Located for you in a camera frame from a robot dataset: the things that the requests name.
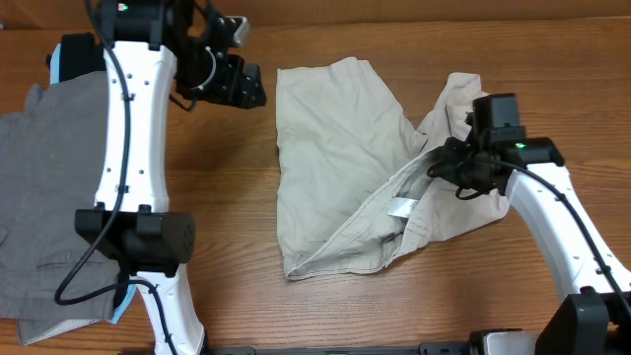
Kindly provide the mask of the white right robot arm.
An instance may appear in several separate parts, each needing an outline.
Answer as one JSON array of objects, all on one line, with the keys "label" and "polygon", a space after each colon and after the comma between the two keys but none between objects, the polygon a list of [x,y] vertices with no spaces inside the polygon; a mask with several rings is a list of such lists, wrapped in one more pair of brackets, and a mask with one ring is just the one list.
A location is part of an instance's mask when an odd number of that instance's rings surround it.
[{"label": "white right robot arm", "polygon": [[506,196],[535,239],[560,299],[539,335],[491,331],[481,339],[482,353],[629,353],[630,272],[601,237],[550,139],[485,145],[449,138],[428,174],[475,195]]}]

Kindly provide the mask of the black folded garment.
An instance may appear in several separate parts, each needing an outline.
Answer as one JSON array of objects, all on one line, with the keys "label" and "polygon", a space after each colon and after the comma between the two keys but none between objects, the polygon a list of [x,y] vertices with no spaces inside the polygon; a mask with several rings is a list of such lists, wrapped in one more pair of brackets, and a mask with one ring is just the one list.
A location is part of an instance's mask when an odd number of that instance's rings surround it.
[{"label": "black folded garment", "polygon": [[104,49],[91,33],[64,35],[46,56],[46,65],[50,85],[102,72],[105,71]]}]

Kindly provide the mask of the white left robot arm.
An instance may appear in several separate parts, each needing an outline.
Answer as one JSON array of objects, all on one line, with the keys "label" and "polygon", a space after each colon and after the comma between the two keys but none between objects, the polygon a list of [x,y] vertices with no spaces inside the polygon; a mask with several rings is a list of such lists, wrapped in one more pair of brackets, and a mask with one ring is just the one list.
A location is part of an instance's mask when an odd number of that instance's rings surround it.
[{"label": "white left robot arm", "polygon": [[103,1],[88,13],[104,48],[105,160],[94,205],[76,212],[75,230],[138,288],[155,353],[204,354],[187,277],[195,222],[171,210],[167,190],[168,109],[265,105],[259,67],[237,55],[249,21],[194,1]]}]

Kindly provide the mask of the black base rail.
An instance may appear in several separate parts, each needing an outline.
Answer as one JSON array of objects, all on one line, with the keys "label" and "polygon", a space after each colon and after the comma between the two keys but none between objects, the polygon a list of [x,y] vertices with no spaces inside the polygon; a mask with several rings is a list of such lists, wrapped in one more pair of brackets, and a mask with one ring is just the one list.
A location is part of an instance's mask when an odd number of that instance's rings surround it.
[{"label": "black base rail", "polygon": [[469,355],[476,354],[467,342],[425,342],[403,347],[350,347],[255,349],[253,347],[210,348],[203,345],[202,355]]}]

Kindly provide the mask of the grey folded shorts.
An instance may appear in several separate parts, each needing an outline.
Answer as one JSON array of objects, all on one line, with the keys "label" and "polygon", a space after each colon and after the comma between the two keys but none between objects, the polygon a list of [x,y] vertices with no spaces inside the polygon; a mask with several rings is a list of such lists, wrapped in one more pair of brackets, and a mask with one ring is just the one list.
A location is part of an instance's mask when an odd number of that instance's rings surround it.
[{"label": "grey folded shorts", "polygon": [[23,345],[112,317],[112,291],[74,306],[53,300],[89,246],[74,216],[94,204],[106,115],[106,75],[93,72],[35,85],[23,110],[1,116],[1,316],[16,320]]}]

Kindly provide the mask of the light blue folded garment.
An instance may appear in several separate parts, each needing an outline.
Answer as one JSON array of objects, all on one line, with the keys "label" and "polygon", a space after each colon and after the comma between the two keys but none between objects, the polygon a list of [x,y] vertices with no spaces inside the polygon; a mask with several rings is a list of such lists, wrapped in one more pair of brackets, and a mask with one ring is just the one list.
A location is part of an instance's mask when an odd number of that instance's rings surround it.
[{"label": "light blue folded garment", "polygon": [[119,322],[129,305],[131,304],[135,292],[136,287],[133,285],[128,286],[126,289],[118,289],[115,291],[115,296],[113,300],[114,308],[112,317],[108,320],[109,323],[117,324]]}]

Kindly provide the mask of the beige shorts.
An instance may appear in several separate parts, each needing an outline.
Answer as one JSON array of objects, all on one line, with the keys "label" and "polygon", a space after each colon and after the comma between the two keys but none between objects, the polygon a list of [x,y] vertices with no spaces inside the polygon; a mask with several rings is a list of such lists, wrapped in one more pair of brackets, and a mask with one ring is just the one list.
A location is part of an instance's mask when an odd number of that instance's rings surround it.
[{"label": "beige shorts", "polygon": [[497,192],[461,201],[429,177],[439,149],[464,138],[479,75],[454,72],[418,125],[366,60],[277,73],[277,239],[285,276],[370,274],[431,242],[504,218]]}]

